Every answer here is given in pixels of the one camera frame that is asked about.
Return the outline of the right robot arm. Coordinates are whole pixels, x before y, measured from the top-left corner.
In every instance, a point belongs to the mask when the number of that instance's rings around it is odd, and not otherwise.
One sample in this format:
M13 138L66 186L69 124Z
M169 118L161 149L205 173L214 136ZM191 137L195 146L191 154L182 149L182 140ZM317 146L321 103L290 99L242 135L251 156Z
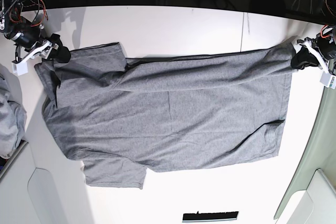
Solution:
M22 66L29 59L39 56L45 60L56 60L68 63L71 53L65 47L58 34L45 35L43 21L48 18L43 0L30 0L42 11L41 19L35 15L32 21L22 16L22 10L27 0L1 0L1 34L15 43L15 67Z

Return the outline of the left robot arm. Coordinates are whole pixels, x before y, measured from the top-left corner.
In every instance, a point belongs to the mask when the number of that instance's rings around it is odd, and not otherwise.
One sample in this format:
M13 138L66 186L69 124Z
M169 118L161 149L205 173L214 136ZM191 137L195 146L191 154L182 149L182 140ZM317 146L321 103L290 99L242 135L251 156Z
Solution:
M308 41L325 62L333 63L331 72L335 74L335 0L310 0L308 14L299 10L300 2L301 0L294 1L295 14L309 22L322 24L316 37L309 38Z

